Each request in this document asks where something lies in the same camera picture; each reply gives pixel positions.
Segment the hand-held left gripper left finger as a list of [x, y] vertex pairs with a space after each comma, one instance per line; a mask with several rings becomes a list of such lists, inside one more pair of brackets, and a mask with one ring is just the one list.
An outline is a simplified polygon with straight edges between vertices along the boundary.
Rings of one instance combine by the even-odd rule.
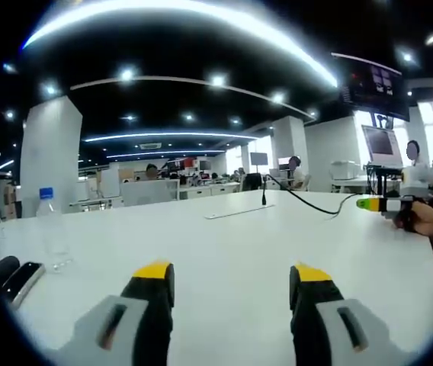
[[58, 364], [166, 365], [174, 305], [174, 265], [143, 266], [121, 295], [104, 298], [75, 322]]

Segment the person's right hand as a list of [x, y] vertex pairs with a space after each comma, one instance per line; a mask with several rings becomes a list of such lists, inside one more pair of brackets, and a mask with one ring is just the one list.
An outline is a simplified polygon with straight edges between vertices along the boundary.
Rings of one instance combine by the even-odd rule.
[[399, 229], [433, 239], [433, 208], [426, 203], [404, 202], [393, 222]]

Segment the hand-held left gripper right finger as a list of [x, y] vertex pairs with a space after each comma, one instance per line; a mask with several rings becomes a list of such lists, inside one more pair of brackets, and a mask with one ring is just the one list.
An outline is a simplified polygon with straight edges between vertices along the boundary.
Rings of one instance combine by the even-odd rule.
[[290, 267], [290, 331], [297, 365], [403, 365], [386, 323], [345, 299], [332, 277], [305, 264]]

